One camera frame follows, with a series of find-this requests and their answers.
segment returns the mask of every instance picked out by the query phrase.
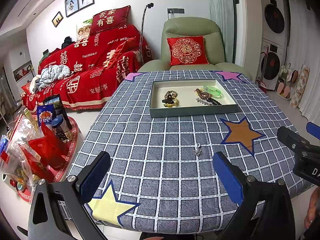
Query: screw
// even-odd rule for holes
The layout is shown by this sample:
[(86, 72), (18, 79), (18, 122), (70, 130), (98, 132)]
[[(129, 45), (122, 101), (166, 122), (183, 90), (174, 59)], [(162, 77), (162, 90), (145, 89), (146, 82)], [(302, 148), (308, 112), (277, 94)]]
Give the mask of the screw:
[(256, 178), (252, 175), (247, 176), (247, 181), (249, 182), (254, 182), (256, 180)]
[(283, 186), (285, 184), (284, 180), (283, 179), (278, 179), (278, 184)]
[(71, 175), (71, 176), (68, 177), (68, 181), (69, 182), (73, 182), (73, 181), (75, 181), (75, 179), (76, 179), (75, 175)]
[(44, 183), (45, 183), (45, 179), (41, 179), (41, 180), (38, 181), (39, 185), (43, 185)]

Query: shallow box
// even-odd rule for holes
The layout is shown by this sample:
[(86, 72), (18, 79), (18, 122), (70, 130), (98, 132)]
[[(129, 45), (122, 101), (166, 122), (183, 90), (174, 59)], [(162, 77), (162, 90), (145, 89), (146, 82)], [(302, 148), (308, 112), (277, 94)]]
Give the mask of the shallow box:
[[(196, 101), (198, 96), (194, 90), (204, 86), (212, 86), (221, 91), (222, 98), (213, 98), (219, 101), (222, 106), (206, 106)], [(178, 106), (168, 108), (162, 103), (164, 95), (169, 90), (174, 90), (178, 93)], [(241, 108), (235, 98), (215, 79), (179, 79), (154, 81), (152, 84), (150, 100), (150, 116), (152, 118), (240, 112), (242, 112)]]

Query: blue gripper pad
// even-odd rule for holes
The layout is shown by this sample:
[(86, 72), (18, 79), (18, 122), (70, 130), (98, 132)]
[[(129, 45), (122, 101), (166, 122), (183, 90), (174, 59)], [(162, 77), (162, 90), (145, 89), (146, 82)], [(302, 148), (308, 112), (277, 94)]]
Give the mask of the blue gripper pad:
[(306, 126), (307, 132), (320, 140), (320, 127), (312, 122), (308, 122)]
[(222, 152), (217, 152), (213, 155), (212, 163), (214, 171), (221, 180), (232, 202), (241, 205), (244, 199), (243, 187), (228, 166), (231, 166), (229, 160), (223, 155)]
[(110, 155), (107, 152), (100, 152), (93, 162), (79, 173), (78, 179), (81, 184), (78, 191), (82, 204), (91, 201), (110, 165)]

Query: washing machine door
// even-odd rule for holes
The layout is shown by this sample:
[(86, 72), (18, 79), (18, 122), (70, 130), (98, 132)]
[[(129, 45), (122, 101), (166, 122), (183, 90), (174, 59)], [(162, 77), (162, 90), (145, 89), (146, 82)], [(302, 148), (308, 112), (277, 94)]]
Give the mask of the washing machine door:
[[(261, 72), (263, 71), (263, 66), (265, 62), (266, 56), (263, 57), (261, 62)], [(268, 53), (266, 70), (264, 72), (263, 78), (266, 80), (273, 80), (278, 76), (280, 70), (280, 60), (276, 53), (270, 51)]]
[(284, 18), (281, 11), (273, 4), (268, 4), (264, 9), (264, 17), (270, 29), (275, 33), (284, 30)]

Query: tablecloth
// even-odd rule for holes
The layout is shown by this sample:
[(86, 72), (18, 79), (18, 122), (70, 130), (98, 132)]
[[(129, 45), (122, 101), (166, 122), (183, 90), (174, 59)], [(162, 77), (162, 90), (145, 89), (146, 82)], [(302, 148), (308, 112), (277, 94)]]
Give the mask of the tablecloth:
[[(293, 174), (294, 154), (276, 139), (281, 126), (297, 130), (245, 76), (239, 75), (240, 81), (225, 79), (206, 70), (136, 75), (124, 80), (105, 104), (69, 171), (69, 175), (77, 175), (101, 150), (110, 154), (111, 167), (95, 201), (108, 194), (125, 212), (116, 217), (105, 212), (107, 221), (94, 219), (98, 224), (172, 234), (225, 228), (237, 205), (231, 202), (212, 167), (212, 156), (217, 151), (258, 180), (284, 179), (291, 197), (310, 186)], [(152, 82), (176, 79), (217, 79), (234, 96), (243, 113), (152, 119)], [(222, 120), (239, 122), (244, 117), (252, 129), (265, 135), (254, 141), (252, 155), (241, 144), (221, 144), (229, 132)], [(199, 157), (194, 154), (195, 143), (202, 145)], [(61, 205), (65, 218), (71, 219)], [(85, 206), (92, 215), (91, 207)], [(261, 213), (262, 206), (258, 204), (255, 216)]]

